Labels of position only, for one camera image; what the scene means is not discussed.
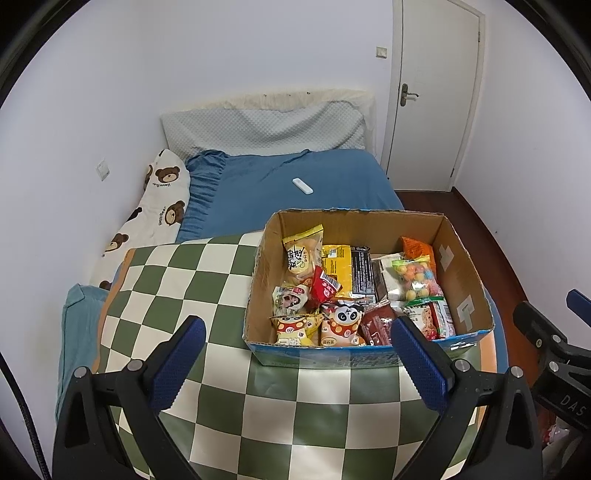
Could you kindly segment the red white strip packet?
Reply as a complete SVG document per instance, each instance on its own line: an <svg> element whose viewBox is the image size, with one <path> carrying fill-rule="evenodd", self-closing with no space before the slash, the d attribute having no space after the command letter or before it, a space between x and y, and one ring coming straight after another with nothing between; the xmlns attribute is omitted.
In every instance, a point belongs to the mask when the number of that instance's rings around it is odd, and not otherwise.
<svg viewBox="0 0 591 480"><path fill-rule="evenodd" d="M430 304L434 322L437 324L438 338L448 339L456 335L454 320L447 301L438 298Z"/></svg>

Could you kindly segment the white cookie packet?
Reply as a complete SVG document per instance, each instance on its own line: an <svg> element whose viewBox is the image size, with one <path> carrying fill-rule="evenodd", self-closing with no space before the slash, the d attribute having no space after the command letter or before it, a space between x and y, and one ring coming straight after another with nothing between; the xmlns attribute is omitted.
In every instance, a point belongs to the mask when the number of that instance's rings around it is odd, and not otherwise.
<svg viewBox="0 0 591 480"><path fill-rule="evenodd" d="M428 340L440 338L437 316L434 314L432 302L422 302L407 306L394 307L397 316L407 316Z"/></svg>

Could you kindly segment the colourful candy ball bag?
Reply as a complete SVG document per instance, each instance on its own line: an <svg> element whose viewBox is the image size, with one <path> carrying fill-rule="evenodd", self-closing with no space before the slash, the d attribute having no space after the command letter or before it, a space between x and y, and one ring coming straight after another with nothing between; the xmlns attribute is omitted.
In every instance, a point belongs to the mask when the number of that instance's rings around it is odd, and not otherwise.
<svg viewBox="0 0 591 480"><path fill-rule="evenodd" d="M412 302L444 296L443 289L431 269L429 256L421 256L411 260L393 260L391 266L401 283L404 301Z"/></svg>

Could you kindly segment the orange chip bag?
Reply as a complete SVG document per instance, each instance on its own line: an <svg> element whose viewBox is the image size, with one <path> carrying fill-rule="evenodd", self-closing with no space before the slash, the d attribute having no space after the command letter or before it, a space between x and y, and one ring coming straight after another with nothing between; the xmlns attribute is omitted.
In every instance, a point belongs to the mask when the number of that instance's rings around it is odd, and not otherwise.
<svg viewBox="0 0 591 480"><path fill-rule="evenodd" d="M429 262L433 263L435 261L434 250L430 244L407 236L402 237L402 243L403 252L407 259L415 260L427 257Z"/></svg>

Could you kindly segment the dark red sauce packet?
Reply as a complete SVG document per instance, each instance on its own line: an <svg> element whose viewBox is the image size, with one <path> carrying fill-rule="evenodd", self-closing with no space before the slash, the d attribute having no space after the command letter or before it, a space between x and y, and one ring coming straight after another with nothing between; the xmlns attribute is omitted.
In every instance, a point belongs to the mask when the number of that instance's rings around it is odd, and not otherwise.
<svg viewBox="0 0 591 480"><path fill-rule="evenodd" d="M366 311L360 323L363 339L370 346L391 345L391 329L396 318L397 314L389 303Z"/></svg>

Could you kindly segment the white wafer packet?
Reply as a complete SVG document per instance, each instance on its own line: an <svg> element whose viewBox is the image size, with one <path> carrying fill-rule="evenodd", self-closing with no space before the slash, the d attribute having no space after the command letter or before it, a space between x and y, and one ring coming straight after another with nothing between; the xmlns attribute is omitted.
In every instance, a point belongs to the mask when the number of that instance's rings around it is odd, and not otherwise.
<svg viewBox="0 0 591 480"><path fill-rule="evenodd" d="M400 275L393 262L404 260L402 253L385 254L372 257L375 291L379 300L404 301L405 291Z"/></svg>

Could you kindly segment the orange panda snack bag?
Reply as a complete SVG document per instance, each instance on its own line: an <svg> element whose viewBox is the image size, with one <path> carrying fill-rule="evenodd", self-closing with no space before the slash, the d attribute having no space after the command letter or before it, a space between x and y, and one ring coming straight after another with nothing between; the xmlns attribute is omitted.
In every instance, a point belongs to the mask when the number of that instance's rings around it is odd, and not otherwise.
<svg viewBox="0 0 591 480"><path fill-rule="evenodd" d="M358 347L366 344L360 331L363 308L351 301L335 301L321 306L322 347Z"/></svg>

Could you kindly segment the yellow black snack bag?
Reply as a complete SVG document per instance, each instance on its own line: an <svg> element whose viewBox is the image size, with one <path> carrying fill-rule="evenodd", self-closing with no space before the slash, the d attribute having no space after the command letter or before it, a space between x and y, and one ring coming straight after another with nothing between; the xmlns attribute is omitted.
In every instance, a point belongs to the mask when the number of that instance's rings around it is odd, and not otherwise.
<svg viewBox="0 0 591 480"><path fill-rule="evenodd" d="M322 246L322 268L342 289L335 296L356 299L375 293L370 248L366 246Z"/></svg>

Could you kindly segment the yellow panda snack bag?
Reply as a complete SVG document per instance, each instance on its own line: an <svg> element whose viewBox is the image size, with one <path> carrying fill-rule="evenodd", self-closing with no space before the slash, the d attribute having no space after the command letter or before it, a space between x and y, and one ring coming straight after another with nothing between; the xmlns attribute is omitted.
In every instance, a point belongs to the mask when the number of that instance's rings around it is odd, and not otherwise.
<svg viewBox="0 0 591 480"><path fill-rule="evenodd" d="M274 344L287 347L318 347L318 329L322 314L274 316L270 323L276 331Z"/></svg>

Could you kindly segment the small cartoon face packet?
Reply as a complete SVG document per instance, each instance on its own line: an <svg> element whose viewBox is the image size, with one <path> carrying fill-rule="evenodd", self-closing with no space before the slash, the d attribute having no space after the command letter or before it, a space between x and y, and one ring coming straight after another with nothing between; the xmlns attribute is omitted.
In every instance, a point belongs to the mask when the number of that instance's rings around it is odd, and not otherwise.
<svg viewBox="0 0 591 480"><path fill-rule="evenodd" d="M308 303L308 286L277 286L273 289L273 316L301 314Z"/></svg>

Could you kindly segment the red small snack packet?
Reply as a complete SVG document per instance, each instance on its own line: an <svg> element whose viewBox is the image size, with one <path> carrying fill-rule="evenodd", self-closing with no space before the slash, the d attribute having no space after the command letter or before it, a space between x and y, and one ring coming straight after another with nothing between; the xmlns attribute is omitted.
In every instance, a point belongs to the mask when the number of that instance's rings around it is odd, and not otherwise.
<svg viewBox="0 0 591 480"><path fill-rule="evenodd" d="M311 286L308 288L308 308L318 308L322 303L329 302L339 293L342 285L335 278L325 273L321 266L315 266Z"/></svg>

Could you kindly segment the yellow egg cake bag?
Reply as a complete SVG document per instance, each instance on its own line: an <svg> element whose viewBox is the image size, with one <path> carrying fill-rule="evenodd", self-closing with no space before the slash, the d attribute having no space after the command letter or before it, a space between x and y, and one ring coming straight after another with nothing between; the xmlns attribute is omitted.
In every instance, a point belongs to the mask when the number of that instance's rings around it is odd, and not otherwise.
<svg viewBox="0 0 591 480"><path fill-rule="evenodd" d="M287 254L287 283L298 285L314 275L315 267L322 265L323 241L322 224L283 238L283 248Z"/></svg>

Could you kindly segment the green white checkered blanket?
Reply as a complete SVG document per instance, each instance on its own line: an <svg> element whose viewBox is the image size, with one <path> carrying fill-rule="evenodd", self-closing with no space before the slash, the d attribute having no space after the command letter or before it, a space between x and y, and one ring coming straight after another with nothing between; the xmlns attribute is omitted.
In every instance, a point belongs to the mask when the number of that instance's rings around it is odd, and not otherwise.
<svg viewBox="0 0 591 480"><path fill-rule="evenodd" d="M242 339L259 233L132 252L99 370L145 359L191 315L206 340L160 420L204 479L391 479L436 420L405 369L266 367Z"/></svg>

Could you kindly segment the bear print pillow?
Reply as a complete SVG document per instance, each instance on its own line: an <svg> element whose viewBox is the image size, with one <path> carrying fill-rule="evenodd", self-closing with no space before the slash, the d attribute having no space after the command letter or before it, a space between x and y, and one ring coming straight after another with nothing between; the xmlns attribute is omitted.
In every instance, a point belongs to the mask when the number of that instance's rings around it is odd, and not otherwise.
<svg viewBox="0 0 591 480"><path fill-rule="evenodd" d="M189 200L190 176L184 162L162 150L148 165L138 206L118 229L98 260L90 284L106 290L132 248L172 243Z"/></svg>

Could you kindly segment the blue bed sheet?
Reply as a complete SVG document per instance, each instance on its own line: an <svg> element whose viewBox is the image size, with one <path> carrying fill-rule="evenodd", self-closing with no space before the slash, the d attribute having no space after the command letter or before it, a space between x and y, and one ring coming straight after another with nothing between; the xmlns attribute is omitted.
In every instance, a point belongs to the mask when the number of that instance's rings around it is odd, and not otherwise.
<svg viewBox="0 0 591 480"><path fill-rule="evenodd" d="M176 280L197 268L197 241L263 229L284 209L400 210L403 203L372 154L358 149L304 150L274 156L229 156L207 150L183 161L190 176L189 200L176 239L170 244L129 249L146 258L155 275L149 294L176 298ZM304 195L291 182L314 189ZM74 369L96 357L98 320L108 291L76 284L62 309L62 348L57 398L62 400Z"/></svg>

